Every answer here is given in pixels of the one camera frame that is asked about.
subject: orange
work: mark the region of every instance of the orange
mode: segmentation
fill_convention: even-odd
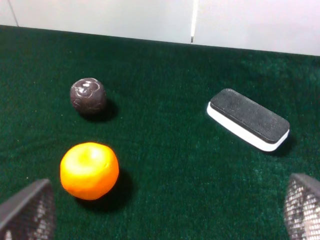
[[[73,146],[60,163],[62,187],[72,196],[96,200],[116,184],[119,164],[114,151],[105,145],[85,142]]]

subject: white wall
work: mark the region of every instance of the white wall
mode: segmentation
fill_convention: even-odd
[[[8,0],[0,24],[15,25]],[[193,44],[320,56],[320,0],[196,0]],[[21,27],[190,44],[194,0],[10,0]]]
[[[320,56],[320,0],[199,0],[194,43]]]
[[[189,43],[193,0],[10,0],[21,27]]]
[[[0,25],[17,26],[8,0],[0,0]]]

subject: white plastic base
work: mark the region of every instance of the white plastic base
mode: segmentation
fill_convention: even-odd
[[[258,138],[257,136],[253,135],[251,132],[247,131],[243,127],[239,126],[235,122],[231,121],[227,117],[223,116],[221,113],[217,112],[210,106],[210,102],[208,104],[208,107],[206,108],[207,113],[211,118],[216,120],[219,124],[221,124],[223,127],[228,129],[230,132],[238,136],[239,138],[243,139],[247,143],[255,146],[256,148],[264,151],[264,152],[272,152],[276,150],[283,141],[288,137],[289,131],[288,130],[280,139],[278,142],[271,144],[263,141],[262,139]]]

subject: green felt surface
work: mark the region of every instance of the green felt surface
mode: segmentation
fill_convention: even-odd
[[[84,119],[69,91],[100,80],[112,108]],[[57,240],[288,239],[291,173],[320,180],[320,58],[0,27],[0,201],[49,178]],[[232,88],[290,122],[266,154],[208,117]],[[121,172],[101,201],[82,204],[60,184],[63,155],[110,146]]]

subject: dark brown ball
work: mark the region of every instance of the dark brown ball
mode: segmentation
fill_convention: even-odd
[[[105,109],[107,94],[101,82],[95,78],[87,77],[72,85],[70,101],[78,113],[93,115]]]

